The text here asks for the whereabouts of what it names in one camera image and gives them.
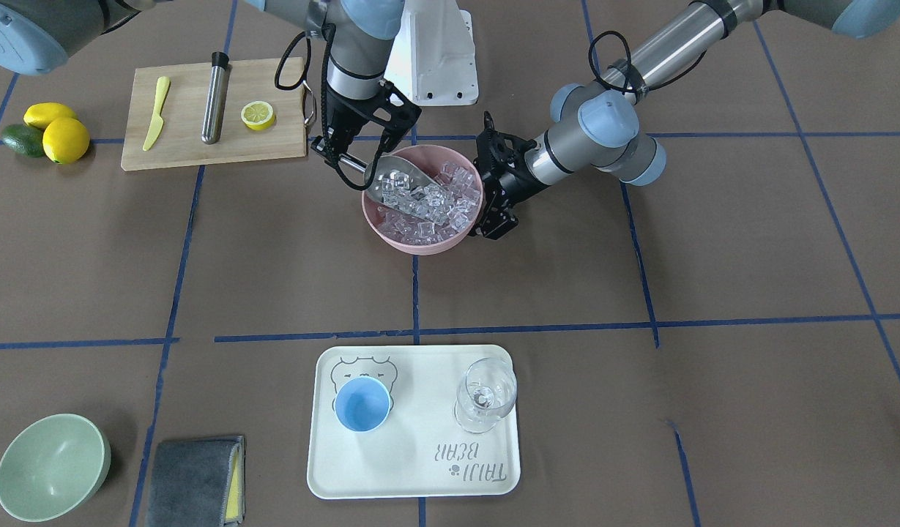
yellow knife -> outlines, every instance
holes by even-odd
[[[163,116],[160,111],[163,109],[163,101],[166,99],[166,92],[169,91],[169,77],[159,77],[157,79],[157,90],[154,95],[154,114],[151,116],[151,127],[147,130],[147,139],[144,140],[144,152],[154,146],[160,130],[163,129]]]

light green bowl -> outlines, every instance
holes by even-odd
[[[18,520],[54,520],[94,496],[109,466],[108,438],[92,421],[75,414],[44,417],[1,458],[1,507]]]

clear glass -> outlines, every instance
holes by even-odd
[[[487,433],[510,413],[517,396],[511,364],[499,358],[477,360],[457,387],[456,422],[468,433]]]

cartoon face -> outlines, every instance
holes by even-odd
[[[332,367],[330,377],[332,377],[332,385],[335,387],[336,393],[339,393],[340,386],[355,377],[374,377],[382,381],[384,386],[388,386],[390,393],[394,387],[394,381],[397,380],[397,367],[390,361],[390,357],[382,361],[375,357],[355,357],[352,362],[340,358],[339,363]]]

cup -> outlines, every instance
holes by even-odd
[[[468,433],[487,433],[514,408],[517,394],[511,364],[493,357],[477,360],[457,387],[456,422]]]
[[[388,387],[374,377],[356,377],[339,389],[333,407],[344,427],[357,433],[367,433],[382,426],[388,417]]]

